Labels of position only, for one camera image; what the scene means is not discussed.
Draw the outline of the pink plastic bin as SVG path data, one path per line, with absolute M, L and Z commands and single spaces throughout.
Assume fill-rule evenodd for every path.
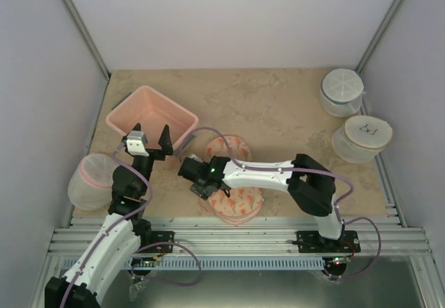
M 177 149 L 198 122 L 196 114 L 150 86 L 137 88 L 106 116 L 107 125 L 121 136 L 139 124 L 149 148 L 159 146 L 161 132 L 168 125 L 173 149 Z

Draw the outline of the floral bra laundry bag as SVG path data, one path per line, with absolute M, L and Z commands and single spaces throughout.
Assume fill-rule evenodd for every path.
M 247 143 L 237 136 L 225 136 L 234 157 L 241 161 L 252 161 Z M 214 193 L 208 200 L 199 199 L 200 206 L 213 216 L 229 225 L 240 225 L 253 219 L 262 209 L 264 197 L 260 188 L 235 188 L 230 197 L 222 191 Z

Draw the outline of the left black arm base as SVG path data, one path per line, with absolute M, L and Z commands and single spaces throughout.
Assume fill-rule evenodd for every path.
M 142 237 L 137 253 L 168 254 L 173 250 L 172 243 L 175 241 L 173 231 L 152 231 L 150 235 Z

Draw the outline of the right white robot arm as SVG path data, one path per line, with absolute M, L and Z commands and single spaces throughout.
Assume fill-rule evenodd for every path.
M 335 175 L 306 154 L 292 161 L 259 163 L 213 156 L 209 162 L 184 159 L 178 175 L 192 183 L 203 200 L 218 191 L 231 197 L 235 188 L 263 188 L 288 193 L 299 208 L 314 217 L 320 246 L 334 252 L 344 244 L 343 225 L 334 210 Z

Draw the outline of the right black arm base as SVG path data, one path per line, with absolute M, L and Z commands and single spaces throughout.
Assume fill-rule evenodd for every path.
M 352 230 L 343 231 L 338 239 L 323 238 L 317 231 L 299 231 L 292 244 L 298 247 L 299 253 L 361 252 L 357 232 Z

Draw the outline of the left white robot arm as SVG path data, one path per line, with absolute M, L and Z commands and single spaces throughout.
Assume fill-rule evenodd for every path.
M 173 154 L 170 128 L 164 126 L 158 148 L 146 145 L 140 124 L 122 138 L 118 149 L 130 155 L 133 163 L 120 161 L 114 169 L 108 214 L 78 261 L 62 277 L 47 282 L 45 307 L 100 307 L 124 262 L 152 245 L 151 224 L 143 219 L 150 200 L 144 196 L 153 196 L 149 179 L 154 162 Z

